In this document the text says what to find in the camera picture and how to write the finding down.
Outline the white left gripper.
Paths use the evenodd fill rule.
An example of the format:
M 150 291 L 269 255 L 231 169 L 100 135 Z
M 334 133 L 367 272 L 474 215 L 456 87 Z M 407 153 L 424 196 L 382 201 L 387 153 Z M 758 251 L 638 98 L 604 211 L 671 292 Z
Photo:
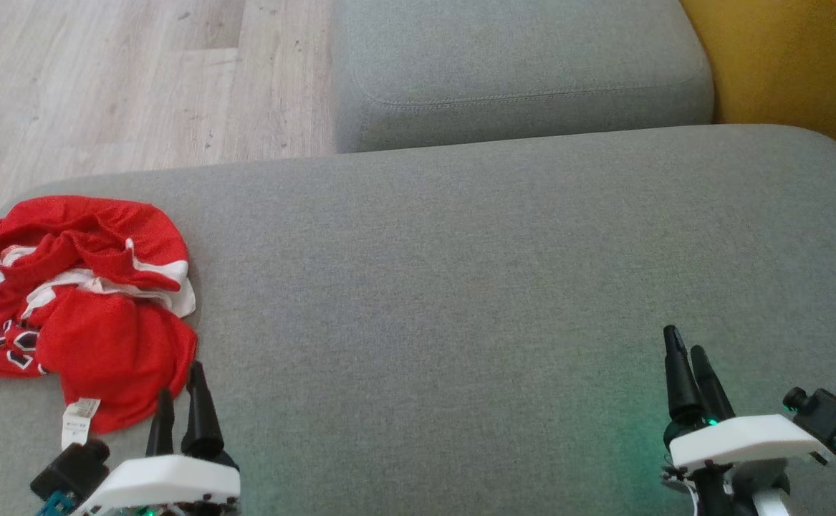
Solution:
M 158 510 L 179 503 L 229 506 L 241 495 L 238 464 L 225 450 L 220 419 L 201 362 L 189 369 L 188 424 L 174 454 L 174 401 L 159 391 L 147 440 L 147 457 L 123 461 L 111 471 L 75 515 L 122 515 L 142 507 Z

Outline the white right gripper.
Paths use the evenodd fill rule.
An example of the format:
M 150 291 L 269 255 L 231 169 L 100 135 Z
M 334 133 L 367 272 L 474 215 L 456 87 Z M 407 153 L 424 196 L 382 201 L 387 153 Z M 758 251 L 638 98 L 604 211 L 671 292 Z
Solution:
M 690 363 L 675 325 L 663 328 L 663 339 L 670 418 L 682 425 L 694 425 L 704 418 L 714 425 L 671 441 L 661 483 L 679 491 L 705 489 L 729 497 L 766 491 L 788 495 L 790 461 L 813 460 L 827 466 L 835 458 L 826 445 L 783 415 L 735 418 L 706 350 L 693 346 Z

